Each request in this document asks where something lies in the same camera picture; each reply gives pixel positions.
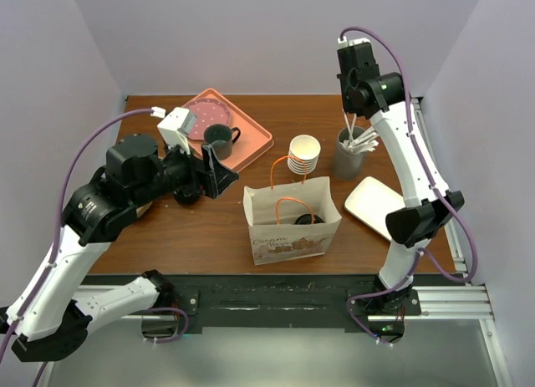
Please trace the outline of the cream bear paper bag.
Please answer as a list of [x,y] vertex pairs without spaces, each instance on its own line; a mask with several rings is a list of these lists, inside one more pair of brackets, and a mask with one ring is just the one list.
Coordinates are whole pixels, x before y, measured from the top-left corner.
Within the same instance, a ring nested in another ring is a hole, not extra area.
[[[246,186],[242,198],[252,259],[257,266],[324,255],[342,220],[331,196],[330,178],[253,189]],[[320,216],[323,224],[294,225],[303,214]]]

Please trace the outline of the black plastic cup lid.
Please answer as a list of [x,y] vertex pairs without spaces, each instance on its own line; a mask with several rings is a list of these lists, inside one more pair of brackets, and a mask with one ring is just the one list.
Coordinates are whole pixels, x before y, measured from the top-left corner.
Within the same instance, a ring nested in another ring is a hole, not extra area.
[[324,220],[320,216],[307,213],[307,214],[303,214],[302,216],[299,216],[293,224],[294,225],[313,225],[313,224],[323,224],[323,223],[324,223]]

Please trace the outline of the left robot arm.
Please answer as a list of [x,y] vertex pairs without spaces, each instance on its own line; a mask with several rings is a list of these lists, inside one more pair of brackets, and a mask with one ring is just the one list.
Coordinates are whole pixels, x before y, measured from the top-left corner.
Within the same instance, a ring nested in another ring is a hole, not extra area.
[[106,152],[106,162],[71,196],[60,217],[59,242],[22,296],[1,310],[2,334],[13,334],[22,362],[56,362],[70,356],[99,328],[139,311],[172,309],[173,285],[156,270],[93,298],[74,293],[96,260],[133,224],[138,208],[167,194],[218,198],[239,175],[224,166],[211,145],[201,157],[180,146],[158,156],[156,140],[128,135]]

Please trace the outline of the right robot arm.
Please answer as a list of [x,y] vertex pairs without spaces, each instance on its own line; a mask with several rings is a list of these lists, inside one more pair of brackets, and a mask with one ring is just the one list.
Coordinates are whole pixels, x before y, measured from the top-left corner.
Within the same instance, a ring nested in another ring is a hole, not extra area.
[[367,38],[338,40],[338,79],[344,111],[364,116],[382,139],[399,178],[404,208],[385,218],[391,243],[373,293],[349,298],[354,314],[358,302],[372,300],[383,314],[393,313],[410,291],[423,248],[459,210],[464,197],[451,191],[438,173],[413,118],[405,82],[399,73],[382,74]]

